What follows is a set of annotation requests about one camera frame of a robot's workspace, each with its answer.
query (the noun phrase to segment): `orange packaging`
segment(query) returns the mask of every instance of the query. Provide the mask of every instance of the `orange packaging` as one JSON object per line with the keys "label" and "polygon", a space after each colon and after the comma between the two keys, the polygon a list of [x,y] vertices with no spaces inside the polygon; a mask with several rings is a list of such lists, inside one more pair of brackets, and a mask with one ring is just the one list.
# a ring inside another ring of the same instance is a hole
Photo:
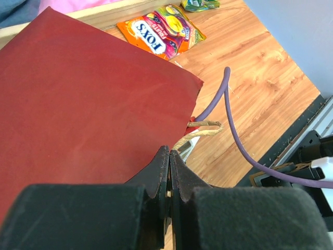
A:
{"label": "orange packaging", "polygon": [[117,26],[129,43],[165,60],[206,39],[182,10],[171,4]]}

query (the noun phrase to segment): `red cardboard sheet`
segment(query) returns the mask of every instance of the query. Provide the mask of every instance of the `red cardboard sheet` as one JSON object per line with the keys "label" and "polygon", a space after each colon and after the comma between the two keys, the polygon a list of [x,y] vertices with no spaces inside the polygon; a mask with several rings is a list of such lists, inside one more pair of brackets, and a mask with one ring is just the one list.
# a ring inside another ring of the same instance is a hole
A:
{"label": "red cardboard sheet", "polygon": [[183,136],[202,81],[46,9],[0,51],[0,223],[31,183],[122,183]]}

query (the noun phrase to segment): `blue fabric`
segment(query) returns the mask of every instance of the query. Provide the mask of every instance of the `blue fabric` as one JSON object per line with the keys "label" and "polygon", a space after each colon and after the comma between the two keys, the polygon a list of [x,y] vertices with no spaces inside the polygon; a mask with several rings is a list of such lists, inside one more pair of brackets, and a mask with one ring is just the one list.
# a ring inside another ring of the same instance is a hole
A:
{"label": "blue fabric", "polygon": [[0,0],[0,28],[32,21],[41,0]]}

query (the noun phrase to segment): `snack packet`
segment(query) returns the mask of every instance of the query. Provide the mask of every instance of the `snack packet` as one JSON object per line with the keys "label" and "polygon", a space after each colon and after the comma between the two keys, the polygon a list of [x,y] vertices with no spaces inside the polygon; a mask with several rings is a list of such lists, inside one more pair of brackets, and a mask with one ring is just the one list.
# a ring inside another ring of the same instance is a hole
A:
{"label": "snack packet", "polygon": [[218,0],[182,0],[182,6],[187,11],[200,12],[219,8],[220,2]]}
{"label": "snack packet", "polygon": [[166,5],[154,12],[117,23],[129,43],[165,60],[206,39],[179,7]]}

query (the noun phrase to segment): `grey wall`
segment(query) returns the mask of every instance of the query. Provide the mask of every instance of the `grey wall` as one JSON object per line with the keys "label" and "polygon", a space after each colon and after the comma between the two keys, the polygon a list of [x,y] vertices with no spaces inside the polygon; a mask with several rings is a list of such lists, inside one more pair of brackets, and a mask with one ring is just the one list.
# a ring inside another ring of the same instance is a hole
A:
{"label": "grey wall", "polygon": [[333,95],[333,0],[244,0],[323,97]]}

